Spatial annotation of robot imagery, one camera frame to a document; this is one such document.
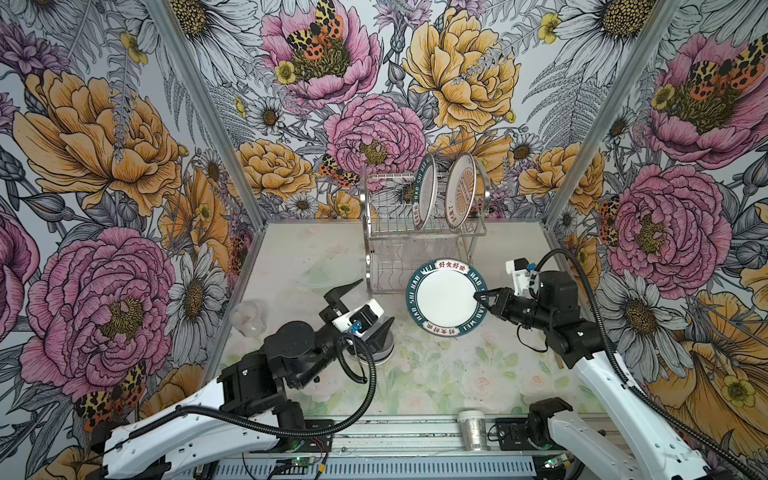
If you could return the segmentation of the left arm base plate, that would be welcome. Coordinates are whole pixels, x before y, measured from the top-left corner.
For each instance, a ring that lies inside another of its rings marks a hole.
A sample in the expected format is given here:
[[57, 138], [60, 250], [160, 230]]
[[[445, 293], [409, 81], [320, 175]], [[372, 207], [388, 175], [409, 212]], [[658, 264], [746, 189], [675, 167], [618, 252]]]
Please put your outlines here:
[[[308, 419], [305, 421], [305, 426], [308, 429], [323, 429], [331, 427], [335, 424], [335, 421], [331, 419]], [[306, 439], [288, 439], [286, 441], [287, 452], [290, 453], [311, 453], [311, 454], [325, 454], [329, 451], [329, 448], [333, 443], [333, 435], [315, 435], [312, 438]]]

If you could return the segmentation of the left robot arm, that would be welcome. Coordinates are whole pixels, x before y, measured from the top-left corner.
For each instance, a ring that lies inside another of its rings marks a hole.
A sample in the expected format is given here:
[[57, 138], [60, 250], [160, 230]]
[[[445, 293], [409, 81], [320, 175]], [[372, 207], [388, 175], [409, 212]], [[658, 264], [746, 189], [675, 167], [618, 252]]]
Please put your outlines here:
[[[169, 479], [232, 454], [270, 451], [284, 440], [322, 440], [354, 425], [373, 403], [375, 356], [384, 351], [394, 324], [374, 299], [355, 309], [344, 304], [357, 285], [325, 294], [321, 328], [287, 322], [189, 397], [136, 423], [98, 428], [92, 448], [101, 465], [90, 478]], [[366, 386], [366, 394], [349, 417], [309, 427], [287, 392], [318, 381], [333, 362]]]

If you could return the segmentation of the pink patterned white plate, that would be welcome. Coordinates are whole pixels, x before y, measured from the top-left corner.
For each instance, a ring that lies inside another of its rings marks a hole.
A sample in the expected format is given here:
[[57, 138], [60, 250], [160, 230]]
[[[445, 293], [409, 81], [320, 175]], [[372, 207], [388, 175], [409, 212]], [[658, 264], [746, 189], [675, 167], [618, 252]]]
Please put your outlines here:
[[445, 192], [445, 218], [451, 229], [466, 221], [475, 197], [477, 169], [470, 154], [462, 154], [449, 172]]

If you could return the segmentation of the dark rimmed white plate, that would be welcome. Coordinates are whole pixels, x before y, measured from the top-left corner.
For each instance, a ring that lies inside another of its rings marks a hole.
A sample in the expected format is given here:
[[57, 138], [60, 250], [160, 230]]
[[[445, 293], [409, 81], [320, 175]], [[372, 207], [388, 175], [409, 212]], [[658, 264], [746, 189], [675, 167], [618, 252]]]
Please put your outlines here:
[[430, 220], [437, 198], [437, 167], [432, 154], [427, 153], [416, 172], [412, 215], [416, 230], [423, 230]]

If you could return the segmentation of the lavender bowl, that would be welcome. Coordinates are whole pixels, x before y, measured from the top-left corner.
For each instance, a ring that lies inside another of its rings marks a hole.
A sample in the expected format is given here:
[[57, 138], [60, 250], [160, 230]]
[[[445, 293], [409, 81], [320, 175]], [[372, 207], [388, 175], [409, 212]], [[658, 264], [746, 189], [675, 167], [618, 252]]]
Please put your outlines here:
[[394, 351], [394, 336], [391, 332], [385, 334], [372, 334], [363, 338], [365, 344], [372, 352], [376, 365], [387, 361]]

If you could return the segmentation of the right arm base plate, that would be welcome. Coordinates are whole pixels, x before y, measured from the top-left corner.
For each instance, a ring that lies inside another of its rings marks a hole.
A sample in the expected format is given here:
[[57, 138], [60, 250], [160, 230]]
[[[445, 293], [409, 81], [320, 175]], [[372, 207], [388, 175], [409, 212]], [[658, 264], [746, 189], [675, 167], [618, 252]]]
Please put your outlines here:
[[498, 419], [492, 433], [502, 451], [550, 450], [555, 445], [546, 422], [536, 416]]

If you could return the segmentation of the green rimmed white plate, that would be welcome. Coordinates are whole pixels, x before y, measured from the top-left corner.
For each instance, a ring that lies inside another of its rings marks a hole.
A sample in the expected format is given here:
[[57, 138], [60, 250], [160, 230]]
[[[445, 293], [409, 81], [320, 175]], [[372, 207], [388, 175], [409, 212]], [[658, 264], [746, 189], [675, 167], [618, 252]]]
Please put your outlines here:
[[407, 282], [405, 302], [411, 319], [440, 337], [461, 337], [476, 330], [487, 308], [475, 294], [487, 290], [481, 274], [457, 259], [441, 258], [417, 268]]

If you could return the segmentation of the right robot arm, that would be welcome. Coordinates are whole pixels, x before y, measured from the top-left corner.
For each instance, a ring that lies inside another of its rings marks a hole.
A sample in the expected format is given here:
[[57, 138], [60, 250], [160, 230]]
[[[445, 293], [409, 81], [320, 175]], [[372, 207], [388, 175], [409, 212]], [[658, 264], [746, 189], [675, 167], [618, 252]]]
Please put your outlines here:
[[712, 479], [692, 449], [637, 384], [597, 323], [582, 317], [579, 287], [561, 271], [515, 274], [512, 288], [477, 292], [490, 314], [541, 331], [548, 348], [588, 386], [628, 446], [621, 450], [561, 398], [533, 403], [522, 429], [534, 447], [561, 447], [601, 479]]

